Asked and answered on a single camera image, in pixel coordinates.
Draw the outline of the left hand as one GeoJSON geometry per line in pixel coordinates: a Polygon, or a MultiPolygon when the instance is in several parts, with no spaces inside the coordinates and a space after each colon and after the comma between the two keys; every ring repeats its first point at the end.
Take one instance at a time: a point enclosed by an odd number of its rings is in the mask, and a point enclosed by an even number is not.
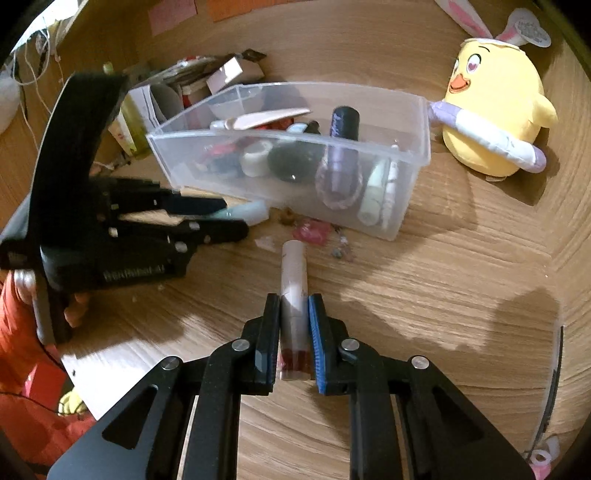
{"type": "MultiPolygon", "coordinates": [[[[18,298],[33,308],[37,328],[49,328],[52,325],[52,297],[45,278],[33,270],[15,270],[13,280],[18,298]]],[[[74,293],[67,300],[58,296],[55,302],[58,320],[65,321],[72,328],[77,328],[88,310],[90,294],[74,293]]]]}

